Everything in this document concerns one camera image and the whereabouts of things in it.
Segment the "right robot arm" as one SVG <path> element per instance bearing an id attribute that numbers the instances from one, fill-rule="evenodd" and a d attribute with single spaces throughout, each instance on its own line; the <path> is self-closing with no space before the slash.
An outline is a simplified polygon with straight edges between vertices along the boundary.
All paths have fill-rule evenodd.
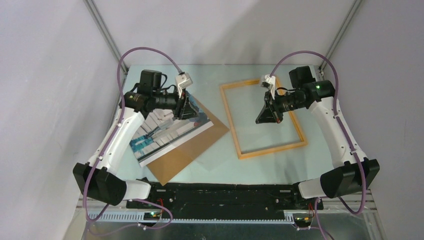
<path id="1" fill-rule="evenodd" d="M 289 72 L 291 89 L 284 94 L 277 91 L 277 78 L 263 76 L 259 85 L 266 88 L 264 106 L 256 124 L 283 121 L 285 112 L 307 109 L 312 114 L 328 146 L 333 169 L 320 177 L 296 184 L 298 191 L 291 194 L 291 204 L 304 209 L 311 198 L 338 198 L 367 190 L 380 170 L 376 159 L 369 159 L 349 130 L 335 99 L 335 88 L 329 80 L 316 80 L 309 66 L 297 67 Z"/>

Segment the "printed photo with white border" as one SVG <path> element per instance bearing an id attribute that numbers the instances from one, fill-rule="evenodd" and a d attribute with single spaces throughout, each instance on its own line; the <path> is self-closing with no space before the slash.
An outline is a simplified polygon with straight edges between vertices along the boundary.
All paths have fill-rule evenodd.
<path id="1" fill-rule="evenodd" d="M 136 130 L 129 146 L 141 167 L 214 126 L 198 101 L 190 94 L 187 96 L 189 103 L 198 111 L 197 117 L 177 120 L 171 110 L 155 109 Z"/>

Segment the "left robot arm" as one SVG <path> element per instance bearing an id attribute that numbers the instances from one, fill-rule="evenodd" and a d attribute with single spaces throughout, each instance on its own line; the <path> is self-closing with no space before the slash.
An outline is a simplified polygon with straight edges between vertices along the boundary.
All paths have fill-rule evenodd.
<path id="1" fill-rule="evenodd" d="M 126 148 L 137 129 L 154 110 L 171 110 L 177 120 L 187 120 L 199 115 L 189 98 L 187 87 L 193 81 L 187 72 L 175 77 L 174 91 L 162 85 L 167 76 L 156 70 L 143 70 L 139 82 L 124 93 L 117 117 L 95 153 L 86 163 L 76 163 L 73 175 L 83 195 L 83 205 L 88 198 L 116 206 L 122 201 L 136 200 L 153 208 L 158 194 L 142 180 L 122 180 L 117 172 Z"/>

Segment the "wooden picture frame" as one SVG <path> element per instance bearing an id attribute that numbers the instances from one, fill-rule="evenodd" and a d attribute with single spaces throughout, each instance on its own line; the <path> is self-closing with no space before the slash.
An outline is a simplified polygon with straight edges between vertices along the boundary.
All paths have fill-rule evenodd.
<path id="1" fill-rule="evenodd" d="M 268 90 L 261 80 L 248 79 L 221 84 L 221 98 L 238 159 L 275 154 L 308 145 L 294 111 L 274 119 L 265 100 Z"/>

